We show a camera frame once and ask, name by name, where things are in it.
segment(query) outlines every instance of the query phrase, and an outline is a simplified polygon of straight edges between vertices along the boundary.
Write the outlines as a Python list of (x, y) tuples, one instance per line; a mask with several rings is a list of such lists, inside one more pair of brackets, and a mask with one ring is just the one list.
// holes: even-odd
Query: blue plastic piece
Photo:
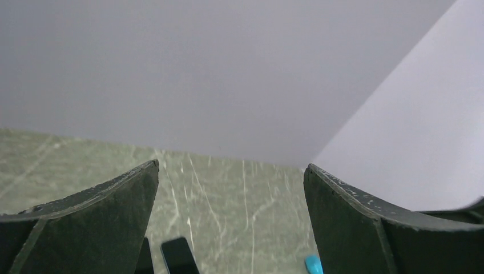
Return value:
[(322, 274), (321, 260), (316, 255), (307, 256), (304, 260), (309, 274)]

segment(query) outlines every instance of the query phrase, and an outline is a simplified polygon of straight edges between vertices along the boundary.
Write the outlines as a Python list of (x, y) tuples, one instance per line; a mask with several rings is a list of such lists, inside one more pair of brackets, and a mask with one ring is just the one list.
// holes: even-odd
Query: white vein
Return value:
[(187, 219), (187, 224), (190, 227), (190, 241), (192, 242), (192, 250), (195, 253), (195, 245), (193, 244), (193, 233), (192, 233), (192, 224), (190, 223), (190, 217)]
[(255, 243), (255, 241), (254, 241), (254, 222), (252, 222), (252, 259), (251, 259), (251, 274), (254, 273), (254, 249), (255, 249), (254, 243)]
[(5, 193), (9, 192), (14, 186), (16, 186), (18, 183), (22, 182), (25, 177), (32, 173), (32, 171), (34, 171), (38, 166), (39, 164), (45, 160), (45, 158), (56, 148), (59, 148), (59, 144), (56, 144), (56, 146), (52, 146), (50, 148), (45, 148), (47, 146), (47, 143), (50, 141), (50, 139), (52, 139), (52, 136), (49, 136), (49, 138), (47, 138), (40, 146), (39, 148), (37, 148), (38, 151), (43, 151), (43, 154), (39, 156), (39, 158), (37, 158), (37, 160), (31, 164), (29, 167), (27, 167), (25, 169), (25, 171), (18, 175), (14, 181), (9, 184), (7, 187), (5, 187), (4, 189), (2, 189), (2, 191), (0, 191), (0, 198), (3, 197), (5, 195)]
[(225, 246), (219, 247), (219, 250), (217, 251), (217, 253), (215, 253), (215, 255), (213, 257), (214, 260), (217, 260), (219, 258), (219, 256), (220, 256), (220, 254), (222, 254), (222, 252), (224, 252), (226, 248), (230, 247), (232, 244), (237, 243), (237, 241), (239, 240), (239, 236), (240, 235), (237, 235), (232, 240), (228, 241)]
[(270, 195), (271, 200), (272, 200), (273, 197), (272, 197), (271, 185), (269, 184), (269, 181), (266, 181), (266, 182), (267, 182), (267, 187), (269, 188), (269, 195)]
[(222, 246), (222, 241), (224, 239), (224, 236), (227, 234), (227, 217), (225, 217), (225, 222), (224, 222), (224, 229), (222, 229), (222, 233), (220, 234), (220, 240), (219, 240), (219, 250), (215, 253), (213, 260), (216, 261), (220, 254), (224, 251), (224, 247)]
[(153, 155), (150, 156), (150, 158), (153, 158), (153, 157), (155, 157), (155, 159), (158, 159), (158, 153), (156, 152), (155, 148), (153, 148)]
[(193, 166), (192, 158), (190, 157), (190, 155), (188, 155), (188, 158), (190, 160), (190, 165), (192, 166), (192, 169), (193, 169), (193, 174), (195, 175), (195, 180), (200, 188), (200, 191), (203, 193), (203, 195), (205, 196), (205, 199), (207, 200), (208, 209), (210, 210), (210, 213), (212, 214), (213, 219), (215, 220), (215, 223), (217, 223), (217, 226), (219, 228), (219, 233), (221, 233), (222, 227), (220, 226), (220, 222), (219, 222), (219, 219), (217, 218), (217, 214), (215, 214), (215, 212), (212, 209), (212, 205), (210, 204), (210, 200), (208, 200), (207, 193), (203, 190), (203, 187), (201, 187), (200, 180), (198, 179), (198, 175), (195, 171), (195, 167)]
[(131, 152), (130, 152), (130, 157), (131, 158), (134, 158), (135, 157), (135, 150), (136, 150), (136, 146), (131, 146)]
[(180, 217), (180, 211), (178, 210), (178, 203), (175, 197), (175, 190), (173, 189), (173, 184), (171, 182), (170, 176), (168, 175), (168, 172), (167, 172), (167, 176), (168, 176), (168, 180), (170, 181), (171, 195), (173, 195), (173, 201), (175, 201), (175, 215), (171, 218), (170, 222), (168, 223), (168, 228), (166, 232), (166, 233), (169, 233), (173, 225), (176, 223), (176, 220)]
[(307, 246), (309, 247), (309, 233), (311, 233), (311, 225), (308, 226), (308, 235), (306, 237), (306, 243), (307, 243)]
[[(286, 185), (287, 191), (290, 193), (290, 191), (289, 191), (289, 180), (288, 180), (288, 177), (287, 177), (287, 175), (286, 175), (285, 172), (284, 172), (284, 183)], [(300, 219), (299, 218), (299, 213), (297, 212), (296, 206), (294, 205), (294, 202), (292, 201), (292, 197), (291, 196), (289, 196), (288, 201), (289, 201), (289, 204), (291, 205), (291, 208), (294, 210), (294, 213), (296, 213), (297, 219), (299, 220)]]
[(185, 192), (185, 200), (187, 200), (187, 204), (188, 204), (188, 196), (187, 196), (187, 187), (186, 186), (183, 186), (183, 192)]
[(251, 274), (254, 273), (254, 250), (255, 250), (255, 241), (254, 241), (254, 223), (255, 221), (257, 220), (257, 216), (264, 212), (267, 208), (269, 208), (270, 206), (272, 206), (274, 204), (276, 200), (275, 199), (271, 199), (269, 202), (261, 205), (257, 210), (256, 212), (254, 212), (254, 214), (252, 215), (252, 221), (251, 221), (251, 224), (252, 224), (252, 259), (251, 259)]
[(247, 211), (247, 191), (245, 189), (245, 161), (242, 160), (242, 181), (244, 182), (245, 229), (249, 227), (249, 212)]

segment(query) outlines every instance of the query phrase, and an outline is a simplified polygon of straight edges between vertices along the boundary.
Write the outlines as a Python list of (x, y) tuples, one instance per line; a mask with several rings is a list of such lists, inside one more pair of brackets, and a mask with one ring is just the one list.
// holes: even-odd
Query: green marble countertop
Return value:
[(306, 273), (316, 254), (298, 168), (0, 129), (0, 213), (61, 199), (147, 161), (160, 162), (146, 235), (183, 235), (209, 273)]

